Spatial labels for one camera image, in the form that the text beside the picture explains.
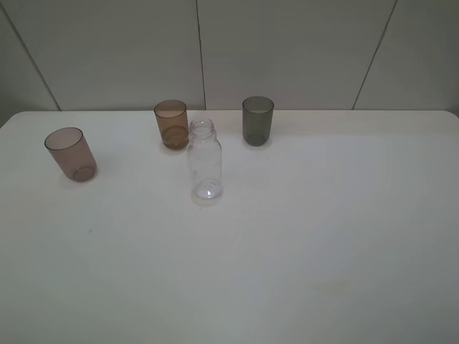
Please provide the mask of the amber translucent cup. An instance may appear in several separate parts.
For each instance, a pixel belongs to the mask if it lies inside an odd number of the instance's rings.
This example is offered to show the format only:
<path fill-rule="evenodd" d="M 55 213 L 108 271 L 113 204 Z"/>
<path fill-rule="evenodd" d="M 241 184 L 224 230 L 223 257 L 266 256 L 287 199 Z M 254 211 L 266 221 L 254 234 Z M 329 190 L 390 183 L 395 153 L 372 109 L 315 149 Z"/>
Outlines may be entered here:
<path fill-rule="evenodd" d="M 162 143 L 171 150 L 181 150 L 189 143 L 189 121 L 186 104 L 164 100 L 153 109 Z"/>

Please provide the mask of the clear plastic water bottle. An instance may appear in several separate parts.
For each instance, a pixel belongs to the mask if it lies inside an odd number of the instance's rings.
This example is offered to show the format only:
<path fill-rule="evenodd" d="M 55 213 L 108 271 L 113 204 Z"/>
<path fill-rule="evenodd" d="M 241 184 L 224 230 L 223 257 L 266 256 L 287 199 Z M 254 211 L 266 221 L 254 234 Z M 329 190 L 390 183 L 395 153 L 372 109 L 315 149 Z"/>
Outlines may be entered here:
<path fill-rule="evenodd" d="M 223 193 L 222 147 L 210 119 L 190 122 L 186 151 L 192 196 L 203 202 L 216 201 Z"/>

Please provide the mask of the grey translucent cup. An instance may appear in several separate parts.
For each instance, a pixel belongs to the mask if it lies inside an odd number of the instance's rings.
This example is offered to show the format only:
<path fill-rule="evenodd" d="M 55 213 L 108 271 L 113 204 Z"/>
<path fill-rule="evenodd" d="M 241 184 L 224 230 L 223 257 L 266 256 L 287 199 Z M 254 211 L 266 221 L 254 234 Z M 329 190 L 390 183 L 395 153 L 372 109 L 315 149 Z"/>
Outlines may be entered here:
<path fill-rule="evenodd" d="M 252 96 L 242 102 L 242 135 L 248 145 L 259 147 L 270 138 L 274 102 L 263 96 Z"/>

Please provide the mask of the pink translucent cup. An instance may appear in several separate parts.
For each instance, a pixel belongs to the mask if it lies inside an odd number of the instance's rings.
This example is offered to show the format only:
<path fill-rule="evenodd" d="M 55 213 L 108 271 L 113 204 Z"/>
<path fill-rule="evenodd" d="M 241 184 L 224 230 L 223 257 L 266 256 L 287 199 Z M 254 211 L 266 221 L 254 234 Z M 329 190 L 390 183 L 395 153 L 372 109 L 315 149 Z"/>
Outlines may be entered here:
<path fill-rule="evenodd" d="M 44 146 L 71 181 L 83 183 L 95 176 L 97 163 L 81 129 L 56 130 L 45 138 Z"/>

